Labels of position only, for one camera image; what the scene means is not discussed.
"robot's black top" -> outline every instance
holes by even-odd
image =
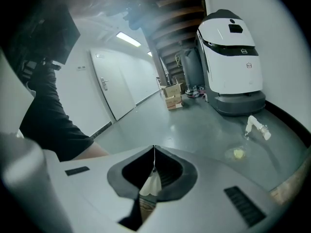
[[[220,9],[214,13],[209,14],[207,17],[205,17],[203,19],[203,21],[207,21],[207,20],[215,19],[215,18],[228,18],[228,19],[239,19],[239,20],[241,20],[241,18],[239,16],[237,16],[236,14],[231,12],[230,10]]]

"white pipe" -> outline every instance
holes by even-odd
[[[255,126],[257,130],[259,130],[263,138],[267,141],[271,137],[270,132],[268,131],[267,127],[263,126],[261,123],[257,121],[257,119],[253,116],[249,116],[246,129],[245,129],[245,135],[248,135],[252,131],[252,126]]]

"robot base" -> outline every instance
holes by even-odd
[[[265,107],[266,96],[261,92],[245,94],[223,94],[206,87],[207,100],[213,108],[225,116],[243,116],[261,111]]]

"cardboard box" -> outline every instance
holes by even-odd
[[[166,98],[170,98],[175,95],[180,95],[180,86],[179,84],[173,84],[173,85],[166,86],[163,89],[163,93]]]
[[[169,98],[165,98],[166,106],[168,110],[177,109],[180,107],[183,107],[183,101],[181,99],[180,94],[176,94],[174,96],[171,96]]]

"yellow object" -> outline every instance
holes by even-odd
[[[236,159],[242,159],[245,156],[245,152],[241,149],[234,150],[233,153]]]

